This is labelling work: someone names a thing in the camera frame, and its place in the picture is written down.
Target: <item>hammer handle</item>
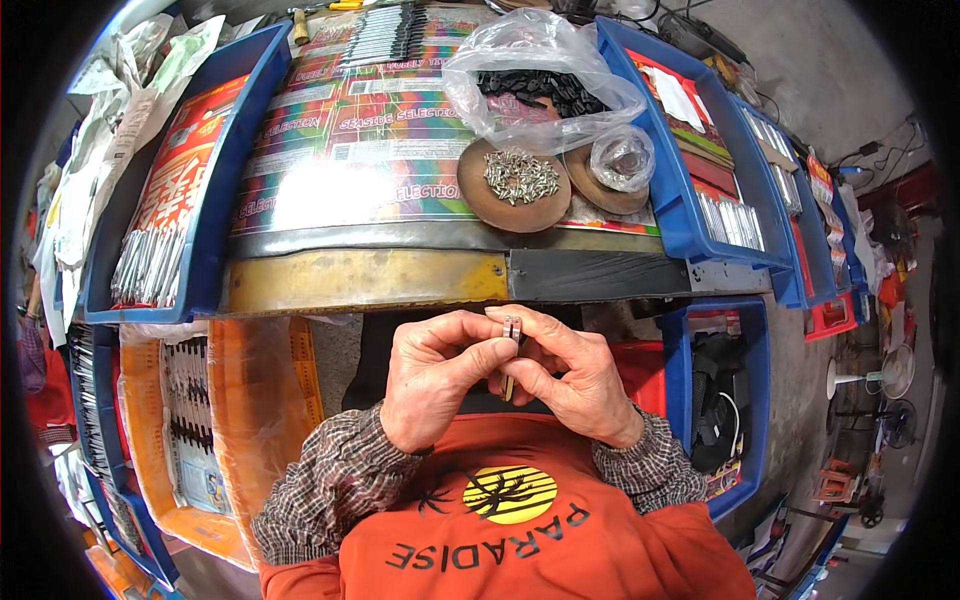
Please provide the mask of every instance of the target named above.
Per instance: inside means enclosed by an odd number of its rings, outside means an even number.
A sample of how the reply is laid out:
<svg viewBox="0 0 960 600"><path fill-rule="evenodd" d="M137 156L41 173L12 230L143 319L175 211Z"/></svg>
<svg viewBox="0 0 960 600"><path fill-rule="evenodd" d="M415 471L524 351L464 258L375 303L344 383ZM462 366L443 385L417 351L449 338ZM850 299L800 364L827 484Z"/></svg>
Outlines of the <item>hammer handle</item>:
<svg viewBox="0 0 960 600"><path fill-rule="evenodd" d="M294 11L294 43L302 46L310 41L310 36L306 32L306 12L303 9Z"/></svg>

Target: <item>hand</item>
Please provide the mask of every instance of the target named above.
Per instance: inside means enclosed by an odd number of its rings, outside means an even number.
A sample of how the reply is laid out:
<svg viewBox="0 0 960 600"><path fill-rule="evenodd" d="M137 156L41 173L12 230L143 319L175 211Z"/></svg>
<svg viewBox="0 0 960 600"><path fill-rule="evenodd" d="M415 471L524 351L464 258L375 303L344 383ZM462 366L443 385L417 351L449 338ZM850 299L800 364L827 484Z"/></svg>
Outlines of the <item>hand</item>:
<svg viewBox="0 0 960 600"><path fill-rule="evenodd" d="M522 406L538 397L570 430L613 447L629 447L643 436L643 417L623 389L607 340L599 333L574 331L553 317L511 304L487 309L503 323L506 316L523 321L531 339L523 345L523 358L500 368L516 380L514 404ZM550 373L564 372L560 380ZM491 379L491 391L499 382Z"/></svg>
<svg viewBox="0 0 960 600"><path fill-rule="evenodd" d="M516 356L516 342L502 332L466 310L398 327L380 409L387 439L407 453L439 440L470 387Z"/></svg>
<svg viewBox="0 0 960 600"><path fill-rule="evenodd" d="M27 315L36 318L37 310L40 307L40 275L34 273L34 285L30 291L30 299L27 300Z"/></svg>

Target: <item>workbench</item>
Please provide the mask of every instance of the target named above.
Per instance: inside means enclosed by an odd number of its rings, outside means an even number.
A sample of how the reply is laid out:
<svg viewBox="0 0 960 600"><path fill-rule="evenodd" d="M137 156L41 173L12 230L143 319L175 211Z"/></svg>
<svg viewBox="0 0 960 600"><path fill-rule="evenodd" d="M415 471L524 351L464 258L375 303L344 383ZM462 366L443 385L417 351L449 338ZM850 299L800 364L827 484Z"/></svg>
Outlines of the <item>workbench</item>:
<svg viewBox="0 0 960 600"><path fill-rule="evenodd" d="M417 55L344 75L355 15L308 21L240 185L218 316L771 290L765 269L668 257L649 205L614 219L575 197L566 227L534 234L476 220L456 185L476 135L449 114L441 67L496 14L428 13Z"/></svg>

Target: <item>power adapter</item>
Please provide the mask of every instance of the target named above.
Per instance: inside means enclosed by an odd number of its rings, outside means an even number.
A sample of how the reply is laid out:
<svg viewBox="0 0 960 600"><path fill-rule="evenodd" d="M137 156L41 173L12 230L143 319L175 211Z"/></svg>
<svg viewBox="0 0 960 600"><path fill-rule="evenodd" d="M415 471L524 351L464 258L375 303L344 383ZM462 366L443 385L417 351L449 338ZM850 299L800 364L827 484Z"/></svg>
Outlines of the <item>power adapter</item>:
<svg viewBox="0 0 960 600"><path fill-rule="evenodd" d="M863 146L860 146L860 149L857 150L857 153L861 156L875 155L880 151L881 144L879 142L873 141Z"/></svg>

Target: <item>red plastic crate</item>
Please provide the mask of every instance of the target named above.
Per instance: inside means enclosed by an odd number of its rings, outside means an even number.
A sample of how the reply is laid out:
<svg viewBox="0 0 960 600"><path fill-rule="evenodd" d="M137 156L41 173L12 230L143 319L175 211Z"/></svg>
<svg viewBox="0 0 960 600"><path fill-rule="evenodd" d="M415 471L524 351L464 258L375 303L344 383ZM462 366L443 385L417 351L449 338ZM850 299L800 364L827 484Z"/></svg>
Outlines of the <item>red plastic crate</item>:
<svg viewBox="0 0 960 600"><path fill-rule="evenodd" d="M857 328L851 292L836 300L814 306L810 309L810 316L813 319L813 331L805 334L808 344Z"/></svg>
<svg viewBox="0 0 960 600"><path fill-rule="evenodd" d="M630 400L644 412L666 419L663 342L633 340L611 344L610 350Z"/></svg>

